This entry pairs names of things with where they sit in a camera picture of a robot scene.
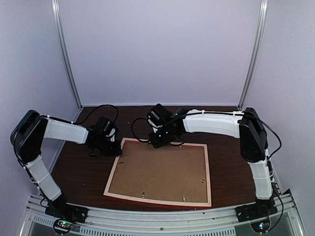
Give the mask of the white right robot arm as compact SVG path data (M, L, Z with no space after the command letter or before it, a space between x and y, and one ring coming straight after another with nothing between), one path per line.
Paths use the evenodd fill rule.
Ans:
M264 216L274 205L273 170L267 132L255 109L215 112L180 108L172 113L156 104L147 113L153 131L149 134L154 148L171 144L185 133L220 134L239 139L241 157L249 164L255 184L256 203L252 212Z

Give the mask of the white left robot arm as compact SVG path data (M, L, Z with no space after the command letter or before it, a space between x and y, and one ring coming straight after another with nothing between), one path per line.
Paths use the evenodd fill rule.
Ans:
M100 117L90 126L44 115L28 110L10 135L10 142L16 158L27 172L32 183L43 194L48 205L59 218L67 218L71 208L65 193L51 174L51 168L66 142L85 145L97 150L100 155L116 157L121 155L119 132L113 120Z

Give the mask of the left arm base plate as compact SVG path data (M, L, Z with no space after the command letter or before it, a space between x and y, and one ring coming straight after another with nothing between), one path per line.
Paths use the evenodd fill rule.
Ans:
M66 209L63 213L53 209L52 206L48 206L45 210L45 214L65 219L70 222L85 223L88 216L88 209L82 206L66 205Z

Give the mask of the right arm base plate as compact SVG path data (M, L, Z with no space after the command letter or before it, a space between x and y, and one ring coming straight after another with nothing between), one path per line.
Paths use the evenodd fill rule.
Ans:
M268 217L278 212L276 206L260 205L258 203L243 205L235 208L238 222L252 221Z

